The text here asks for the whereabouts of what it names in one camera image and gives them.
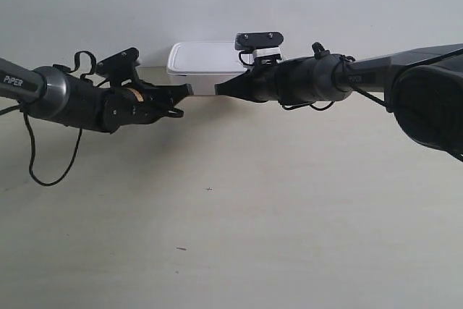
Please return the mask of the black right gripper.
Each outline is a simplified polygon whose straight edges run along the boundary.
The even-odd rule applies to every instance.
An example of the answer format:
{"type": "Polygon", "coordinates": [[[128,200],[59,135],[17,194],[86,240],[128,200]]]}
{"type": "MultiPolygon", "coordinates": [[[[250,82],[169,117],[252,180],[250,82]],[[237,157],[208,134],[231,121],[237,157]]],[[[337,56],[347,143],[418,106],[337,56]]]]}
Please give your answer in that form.
{"type": "Polygon", "coordinates": [[[281,64],[260,66],[225,82],[215,84],[217,96],[229,96],[253,103],[281,103],[277,77],[281,64]]]}

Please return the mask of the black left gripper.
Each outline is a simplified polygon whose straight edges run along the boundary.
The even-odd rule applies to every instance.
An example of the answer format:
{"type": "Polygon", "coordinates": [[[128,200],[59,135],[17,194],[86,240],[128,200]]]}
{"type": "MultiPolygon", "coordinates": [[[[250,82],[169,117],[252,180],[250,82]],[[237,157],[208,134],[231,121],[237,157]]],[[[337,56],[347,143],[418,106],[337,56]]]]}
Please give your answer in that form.
{"type": "Polygon", "coordinates": [[[127,125],[152,124],[174,115],[174,108],[192,96],[191,84],[159,85],[158,100],[147,90],[109,88],[103,100],[102,125],[110,133],[127,125]]]}

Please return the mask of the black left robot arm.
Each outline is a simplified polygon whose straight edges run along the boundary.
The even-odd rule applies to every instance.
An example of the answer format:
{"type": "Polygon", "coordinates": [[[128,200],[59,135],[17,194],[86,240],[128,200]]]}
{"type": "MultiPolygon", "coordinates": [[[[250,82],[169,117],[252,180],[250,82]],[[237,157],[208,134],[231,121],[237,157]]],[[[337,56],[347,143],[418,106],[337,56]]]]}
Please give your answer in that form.
{"type": "Polygon", "coordinates": [[[103,133],[182,117],[177,104],[192,95],[191,86],[154,85],[138,77],[137,66],[129,52],[97,63],[91,73],[109,83],[102,88],[57,64],[28,70],[2,59],[1,96],[19,101],[29,117],[103,133]]]}

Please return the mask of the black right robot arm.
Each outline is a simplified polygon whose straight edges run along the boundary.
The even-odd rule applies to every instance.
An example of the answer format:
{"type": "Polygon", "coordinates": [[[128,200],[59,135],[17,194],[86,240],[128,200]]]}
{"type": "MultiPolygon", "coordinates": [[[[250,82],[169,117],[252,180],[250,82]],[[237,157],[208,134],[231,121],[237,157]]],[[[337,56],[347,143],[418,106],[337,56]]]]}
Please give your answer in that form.
{"type": "Polygon", "coordinates": [[[462,45],[400,51],[368,59],[332,53],[266,62],[215,86],[218,96],[253,103],[276,101],[291,111],[330,104],[358,93],[393,114],[418,145],[462,160],[462,45]]]}

